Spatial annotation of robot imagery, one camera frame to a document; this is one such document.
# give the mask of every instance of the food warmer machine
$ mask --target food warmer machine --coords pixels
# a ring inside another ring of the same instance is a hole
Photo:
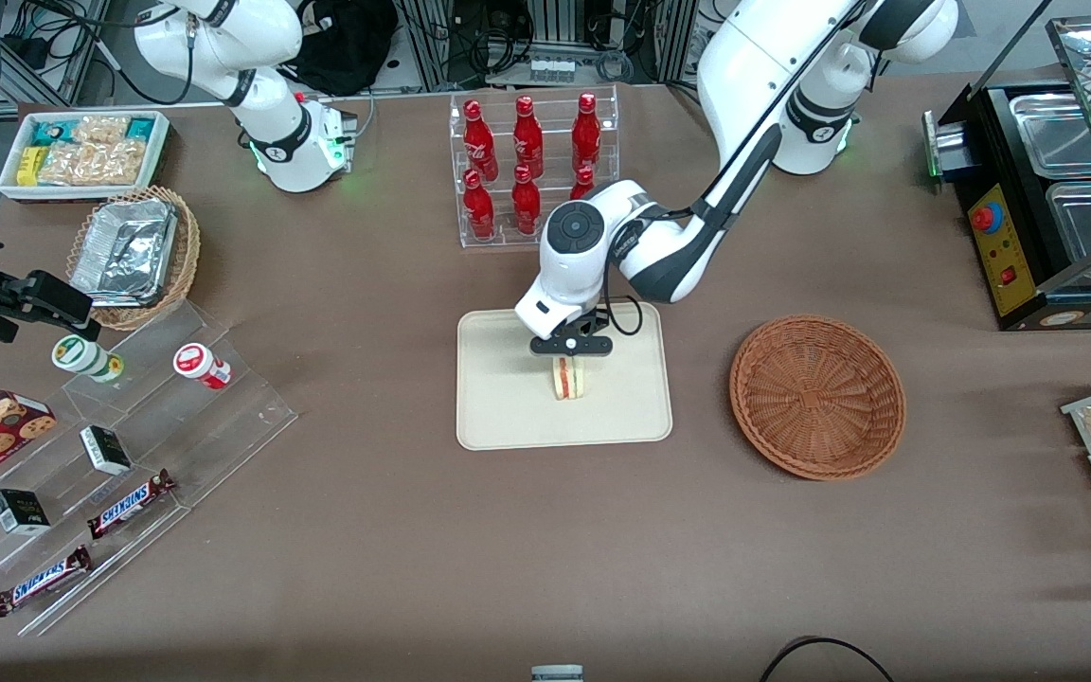
[[[1030,68],[1036,48],[1050,67]],[[1057,16],[1044,0],[923,125],[930,172],[954,184],[1000,328],[1091,328],[1091,16]]]

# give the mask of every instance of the wicker basket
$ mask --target wicker basket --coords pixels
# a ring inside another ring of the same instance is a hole
[[[163,189],[163,187],[147,187],[145,190],[130,191],[130,193],[109,199],[108,202],[96,206],[95,212],[109,203],[140,202],[142,199],[160,199],[173,204],[179,211],[179,222],[175,230],[175,246],[170,251],[166,290],[159,302],[148,308],[92,308],[91,318],[93,320],[104,326],[118,328],[120,332],[132,332],[140,325],[146,324],[147,320],[159,314],[165,308],[187,298],[188,290],[191,289],[191,280],[196,275],[196,259],[200,258],[200,228],[196,226],[196,216],[191,215],[188,204],[173,191]],[[83,228],[79,229],[79,235],[74,238],[74,249],[70,250],[70,255],[65,259],[67,279],[74,275],[74,266],[79,263],[79,254],[83,251],[83,239],[86,239],[87,228],[91,226],[91,219],[95,216],[95,212],[91,212],[87,219],[83,220]]]
[[[900,443],[900,376],[873,340],[814,315],[755,330],[731,366],[731,406],[760,454],[817,480],[870,474]]]

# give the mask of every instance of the snickers bar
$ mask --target snickers bar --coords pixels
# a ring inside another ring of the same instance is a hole
[[[125,519],[133,517],[134,514],[142,511],[142,507],[151,504],[161,493],[172,488],[175,488],[175,480],[170,479],[170,475],[165,469],[157,471],[157,475],[152,476],[139,489],[125,495],[124,500],[117,502],[116,505],[111,505],[103,514],[97,515],[96,518],[87,521],[87,527],[91,528],[91,538],[95,538],[96,540],[104,538],[105,533],[108,533],[108,529],[112,526],[117,526],[117,524],[124,523]]]
[[[82,573],[82,571],[89,573],[91,569],[91,553],[87,552],[86,545],[79,545],[70,557],[65,557],[64,560],[33,575],[26,582],[17,584],[14,590],[0,593],[0,618],[22,607],[25,601],[33,599],[39,593],[52,590],[59,583],[65,582],[65,578]]]

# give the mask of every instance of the red bottle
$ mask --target red bottle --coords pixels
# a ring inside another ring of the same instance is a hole
[[[488,182],[494,182],[499,177],[499,164],[494,160],[494,135],[491,128],[482,120],[482,107],[476,99],[469,99],[463,105],[466,112],[466,155],[470,167],[482,174]]]
[[[516,207],[516,229],[524,236],[537,234],[537,219],[542,215],[542,194],[533,183],[527,165],[516,167],[516,186],[512,188],[512,204]]]
[[[476,169],[466,169],[463,179],[466,182],[463,204],[466,205],[466,217],[473,239],[489,241],[494,237],[494,204],[491,203],[491,194],[482,187],[482,178]]]
[[[600,160],[600,120],[597,118],[597,96],[579,95],[579,116],[571,129],[571,165],[578,172],[583,167],[597,168]]]
[[[592,190],[592,167],[583,167],[575,171],[575,187],[571,189],[571,200],[584,199],[584,194]]]
[[[546,171],[546,149],[542,146],[542,124],[533,116],[533,98],[516,97],[516,128],[512,130],[516,146],[516,163],[527,165],[533,177]]]

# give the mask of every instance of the black bag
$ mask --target black bag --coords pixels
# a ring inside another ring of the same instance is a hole
[[[303,0],[302,50],[280,73],[335,97],[355,95],[376,81],[398,29],[393,0]]]

